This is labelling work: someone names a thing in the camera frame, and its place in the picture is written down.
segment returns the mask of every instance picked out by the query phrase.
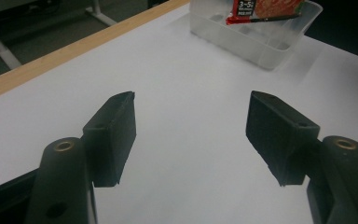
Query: wooden table edge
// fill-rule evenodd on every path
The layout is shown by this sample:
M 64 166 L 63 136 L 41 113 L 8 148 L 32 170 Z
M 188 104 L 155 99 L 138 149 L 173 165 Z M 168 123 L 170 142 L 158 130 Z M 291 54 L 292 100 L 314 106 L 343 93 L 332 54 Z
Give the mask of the wooden table edge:
M 124 35 L 149 21 L 175 10 L 189 3 L 189 1 L 190 0 L 170 0 L 101 30 L 100 32 L 80 39 L 66 47 L 57 49 L 30 63 L 8 71 L 3 75 L 0 75 L 0 95 L 83 53 L 86 53 L 91 49 L 97 48 L 120 35 Z

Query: white table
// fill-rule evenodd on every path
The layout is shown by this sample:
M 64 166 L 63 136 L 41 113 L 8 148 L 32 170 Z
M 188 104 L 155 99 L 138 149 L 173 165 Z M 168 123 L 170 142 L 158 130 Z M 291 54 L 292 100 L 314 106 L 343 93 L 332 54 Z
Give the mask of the white table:
M 0 95 L 0 184 L 80 137 L 112 95 L 135 91 L 137 137 L 100 223 L 312 223 L 306 186 L 281 188 L 245 136 L 252 90 L 358 141 L 358 57 L 303 37 L 278 71 L 189 32 L 188 5 Z

